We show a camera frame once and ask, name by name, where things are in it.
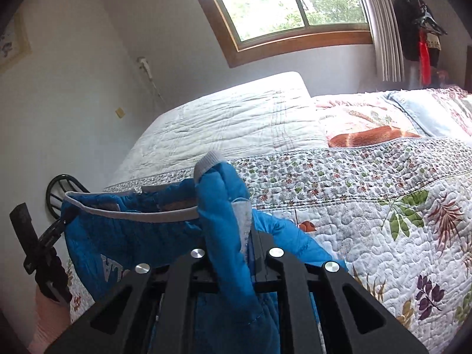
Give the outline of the light blue pillow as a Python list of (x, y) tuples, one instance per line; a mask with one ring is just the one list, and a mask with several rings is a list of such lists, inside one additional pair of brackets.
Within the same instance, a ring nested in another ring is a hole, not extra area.
[(458, 86), (392, 91), (386, 99), (427, 136), (471, 143), (471, 94)]

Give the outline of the blue quilted down jacket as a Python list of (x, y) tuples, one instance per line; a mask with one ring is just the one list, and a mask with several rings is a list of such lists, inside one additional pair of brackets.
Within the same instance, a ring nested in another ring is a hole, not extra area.
[(301, 262), (321, 266), (330, 254), (292, 221), (253, 209), (234, 167), (216, 152), (194, 167), (193, 177), (154, 192), (65, 195), (65, 228), (75, 272), (99, 300), (137, 265), (170, 265), (201, 248), (218, 292), (198, 298), (196, 353), (278, 353), (276, 295), (258, 294), (248, 262), (252, 230)]

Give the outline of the framed wall picture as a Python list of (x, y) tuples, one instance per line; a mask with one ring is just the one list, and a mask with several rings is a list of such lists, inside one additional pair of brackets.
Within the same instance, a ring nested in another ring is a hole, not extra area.
[(18, 10), (1, 34), (0, 71), (5, 73), (24, 57), (31, 54), (30, 41), (23, 18), (23, 10)]

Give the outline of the white pleated curtain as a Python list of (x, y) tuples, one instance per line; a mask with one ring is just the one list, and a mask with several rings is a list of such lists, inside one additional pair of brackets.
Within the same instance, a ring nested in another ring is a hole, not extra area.
[(391, 0), (365, 0), (378, 76), (384, 82), (404, 80), (399, 27)]

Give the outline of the white wall-mounted handset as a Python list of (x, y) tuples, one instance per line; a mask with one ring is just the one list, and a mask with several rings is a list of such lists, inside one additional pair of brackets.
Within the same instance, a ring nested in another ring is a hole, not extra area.
[(146, 77), (147, 77), (147, 79), (150, 83), (154, 101), (157, 104), (159, 104), (163, 108), (163, 110), (165, 110), (166, 103), (165, 103), (165, 100), (163, 99), (162, 95), (160, 94), (160, 92), (158, 90), (158, 87), (154, 83), (154, 78), (153, 78), (153, 75), (151, 73), (149, 62), (147, 61), (147, 59), (145, 57), (138, 57), (137, 58), (137, 64), (138, 64), (139, 69), (142, 70), (143, 73), (146, 75)]

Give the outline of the floral quilted bedspread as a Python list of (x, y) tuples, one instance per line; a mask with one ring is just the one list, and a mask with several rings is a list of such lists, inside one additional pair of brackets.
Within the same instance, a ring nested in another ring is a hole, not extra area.
[[(296, 73), (207, 95), (158, 117), (89, 194), (154, 192), (216, 152), (253, 209), (292, 221), (442, 353), (471, 316), (471, 143), (427, 136), (387, 95), (311, 98)], [(72, 318), (99, 300), (73, 266)]]

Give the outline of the yellow wall socket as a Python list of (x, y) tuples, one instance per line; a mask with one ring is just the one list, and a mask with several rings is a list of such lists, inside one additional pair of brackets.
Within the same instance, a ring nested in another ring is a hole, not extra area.
[(116, 109), (115, 112), (116, 112), (116, 114), (117, 114), (117, 116), (118, 116), (119, 118), (123, 118), (123, 117), (125, 116), (125, 112), (124, 112), (124, 110), (123, 110), (122, 108)]

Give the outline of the wooden framed bedroom window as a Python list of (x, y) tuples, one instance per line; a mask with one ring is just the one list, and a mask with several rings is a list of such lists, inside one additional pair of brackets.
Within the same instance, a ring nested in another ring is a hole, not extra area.
[(362, 0), (198, 0), (229, 67), (373, 42)]

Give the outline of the coat rack with clothes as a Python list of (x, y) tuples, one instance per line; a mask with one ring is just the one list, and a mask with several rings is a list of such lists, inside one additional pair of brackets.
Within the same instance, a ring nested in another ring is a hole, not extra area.
[(442, 51), (440, 37), (447, 32), (436, 22), (424, 0), (394, 0), (402, 55), (418, 63), (422, 87), (432, 87), (433, 69)]

